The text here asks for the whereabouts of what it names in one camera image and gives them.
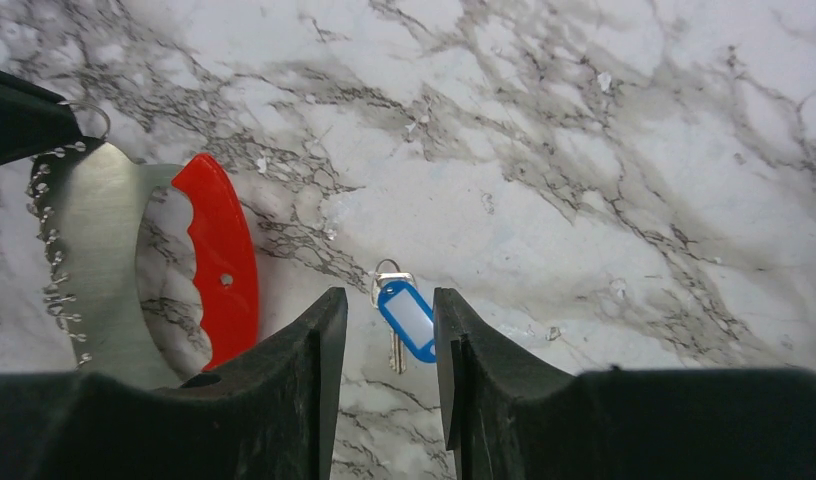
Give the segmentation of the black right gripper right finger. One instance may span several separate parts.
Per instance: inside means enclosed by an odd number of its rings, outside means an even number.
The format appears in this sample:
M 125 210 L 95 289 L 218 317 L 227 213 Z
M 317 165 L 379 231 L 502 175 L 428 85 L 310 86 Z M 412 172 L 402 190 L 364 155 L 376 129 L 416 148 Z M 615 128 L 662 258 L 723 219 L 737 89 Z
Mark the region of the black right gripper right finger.
M 816 479 L 816 373 L 578 375 L 434 293 L 446 448 L 461 479 Z

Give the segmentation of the blue capped silver key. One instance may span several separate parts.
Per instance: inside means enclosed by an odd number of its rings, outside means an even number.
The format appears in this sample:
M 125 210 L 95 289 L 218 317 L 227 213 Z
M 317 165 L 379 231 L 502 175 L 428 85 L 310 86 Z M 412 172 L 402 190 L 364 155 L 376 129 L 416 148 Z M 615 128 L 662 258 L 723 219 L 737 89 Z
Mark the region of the blue capped silver key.
M 436 362 L 433 311 L 417 288 L 414 275 L 395 260 L 383 259 L 372 274 L 370 300 L 390 328 L 390 368 L 407 370 L 407 358 Z

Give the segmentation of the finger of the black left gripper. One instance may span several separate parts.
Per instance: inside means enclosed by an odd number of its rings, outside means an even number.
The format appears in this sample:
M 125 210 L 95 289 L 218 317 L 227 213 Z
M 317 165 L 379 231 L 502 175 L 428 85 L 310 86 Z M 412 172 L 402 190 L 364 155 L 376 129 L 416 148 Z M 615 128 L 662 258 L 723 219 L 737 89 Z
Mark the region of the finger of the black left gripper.
M 73 112 L 80 105 L 0 70 L 0 167 L 83 141 L 102 143 L 82 133 Z

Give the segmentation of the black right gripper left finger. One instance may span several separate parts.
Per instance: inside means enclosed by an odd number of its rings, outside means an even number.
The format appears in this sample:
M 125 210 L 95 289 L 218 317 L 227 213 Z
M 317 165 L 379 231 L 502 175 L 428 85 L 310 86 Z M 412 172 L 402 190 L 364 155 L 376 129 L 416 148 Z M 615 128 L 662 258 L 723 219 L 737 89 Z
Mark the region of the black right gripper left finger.
M 0 374 L 0 479 L 326 479 L 348 302 L 177 388 L 98 373 Z

